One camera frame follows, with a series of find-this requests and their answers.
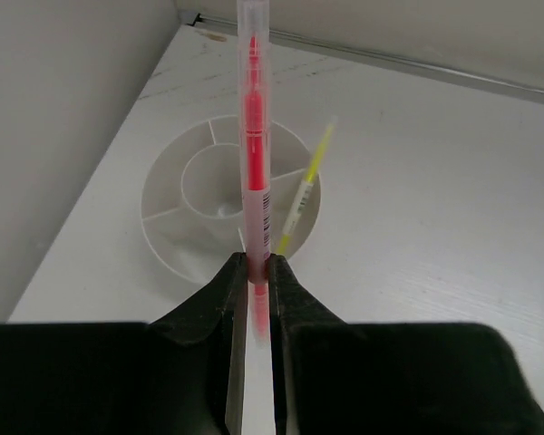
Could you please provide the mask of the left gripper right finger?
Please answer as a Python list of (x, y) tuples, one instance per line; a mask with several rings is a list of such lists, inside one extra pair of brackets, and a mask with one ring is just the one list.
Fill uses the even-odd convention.
[(297, 280), (284, 256), (267, 261), (268, 306), (274, 392), (274, 419), (277, 434), (287, 434), (296, 420), (291, 344), (300, 327), (344, 325)]

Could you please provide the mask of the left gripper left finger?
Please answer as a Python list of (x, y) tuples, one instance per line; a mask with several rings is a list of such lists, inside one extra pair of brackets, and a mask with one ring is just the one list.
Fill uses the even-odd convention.
[(242, 431), (248, 261), (229, 257), (216, 275), (150, 326), (150, 432)]

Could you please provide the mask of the yellow clear pen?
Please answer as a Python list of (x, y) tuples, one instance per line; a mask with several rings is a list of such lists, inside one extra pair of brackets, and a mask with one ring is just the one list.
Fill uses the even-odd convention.
[(279, 243), (276, 248), (277, 255), (283, 256), (287, 251), (291, 238), (296, 230), (297, 224), (302, 217), (307, 202), (310, 198), (312, 188), (316, 183), (316, 177), (319, 168), (323, 162), (325, 152), (331, 143), (332, 136), (335, 132), (336, 124), (336, 117), (333, 117), (330, 122), (327, 123), (325, 132), (316, 147), (316, 150), (309, 162), (303, 178), (300, 181), (291, 207), (287, 213), (287, 218), (285, 220), (284, 226), (282, 227), (281, 238), (279, 239)]

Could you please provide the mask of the pink clear pen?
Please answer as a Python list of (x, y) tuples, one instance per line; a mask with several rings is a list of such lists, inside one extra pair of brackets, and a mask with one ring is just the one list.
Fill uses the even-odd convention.
[(269, 2), (238, 1), (238, 133), (244, 243), (258, 339), (269, 335), (271, 245)]

